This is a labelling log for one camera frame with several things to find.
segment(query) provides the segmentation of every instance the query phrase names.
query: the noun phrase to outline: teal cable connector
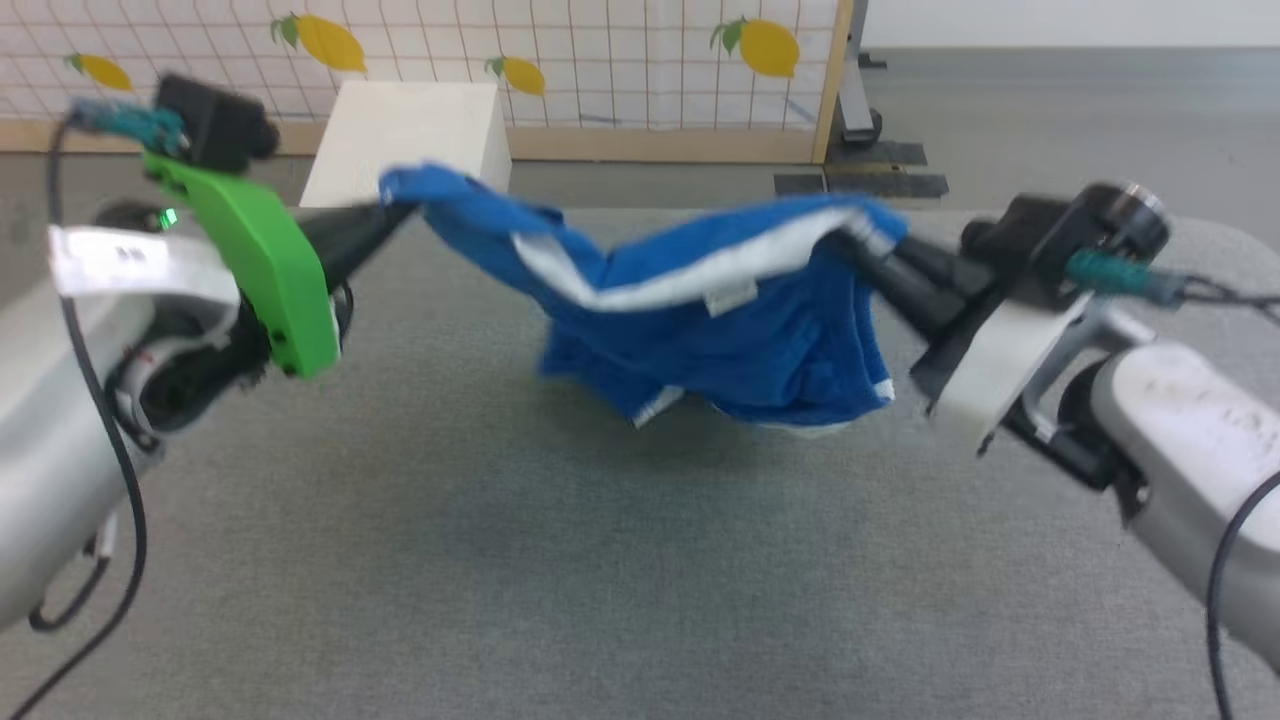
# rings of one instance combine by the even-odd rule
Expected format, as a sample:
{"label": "teal cable connector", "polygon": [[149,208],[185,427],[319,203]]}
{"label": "teal cable connector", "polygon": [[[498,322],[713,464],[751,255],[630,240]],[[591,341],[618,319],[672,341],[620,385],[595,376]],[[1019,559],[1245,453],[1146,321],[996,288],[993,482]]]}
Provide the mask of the teal cable connector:
{"label": "teal cable connector", "polygon": [[1066,263],[1066,277],[1103,295],[1140,297],[1161,307],[1183,304],[1187,277],[1152,270],[1147,265],[1082,250]]}

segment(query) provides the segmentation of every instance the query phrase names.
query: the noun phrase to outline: white care tag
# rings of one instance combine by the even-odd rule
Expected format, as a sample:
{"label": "white care tag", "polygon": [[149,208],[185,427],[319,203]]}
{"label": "white care tag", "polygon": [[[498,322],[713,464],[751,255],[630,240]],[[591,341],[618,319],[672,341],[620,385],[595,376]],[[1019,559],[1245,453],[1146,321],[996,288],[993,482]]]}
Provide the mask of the white care tag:
{"label": "white care tag", "polygon": [[49,266],[64,297],[182,295],[239,306],[236,277],[207,241],[91,225],[50,227]]}
{"label": "white care tag", "polygon": [[707,314],[712,318],[718,318],[735,307],[746,305],[759,295],[760,288],[755,284],[755,281],[746,281],[746,283],[707,293],[703,301],[707,302]]}

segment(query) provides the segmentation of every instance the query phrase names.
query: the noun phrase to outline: green plastic bracket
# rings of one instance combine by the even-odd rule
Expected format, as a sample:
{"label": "green plastic bracket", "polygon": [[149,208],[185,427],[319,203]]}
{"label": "green plastic bracket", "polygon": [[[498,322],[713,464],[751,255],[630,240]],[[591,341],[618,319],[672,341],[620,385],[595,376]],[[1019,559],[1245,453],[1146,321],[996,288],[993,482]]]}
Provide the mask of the green plastic bracket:
{"label": "green plastic bracket", "polygon": [[312,378],[338,361],[324,268],[298,223],[270,190],[143,152],[165,192],[196,214],[236,275],[271,341],[271,361],[288,375]]}

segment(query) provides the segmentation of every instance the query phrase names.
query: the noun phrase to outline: white box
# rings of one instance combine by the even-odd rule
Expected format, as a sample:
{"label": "white box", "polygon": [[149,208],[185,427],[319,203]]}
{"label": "white box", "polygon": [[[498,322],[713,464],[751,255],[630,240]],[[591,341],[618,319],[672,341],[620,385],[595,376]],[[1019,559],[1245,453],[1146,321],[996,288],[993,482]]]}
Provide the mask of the white box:
{"label": "white box", "polygon": [[511,150],[498,86],[344,82],[301,206],[338,208],[376,200],[383,172],[426,161],[507,191]]}

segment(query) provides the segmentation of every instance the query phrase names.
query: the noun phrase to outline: white label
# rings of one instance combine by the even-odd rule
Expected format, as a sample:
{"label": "white label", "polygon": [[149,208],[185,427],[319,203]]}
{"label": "white label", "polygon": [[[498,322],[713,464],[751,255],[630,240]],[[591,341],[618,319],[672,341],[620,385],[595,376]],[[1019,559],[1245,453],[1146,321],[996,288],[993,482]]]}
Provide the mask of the white label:
{"label": "white label", "polygon": [[707,302],[707,314],[712,318],[718,318],[735,307],[746,305],[748,302],[755,300],[759,295],[760,288],[756,287],[755,281],[748,281],[746,284],[739,284],[708,293],[703,300]]}

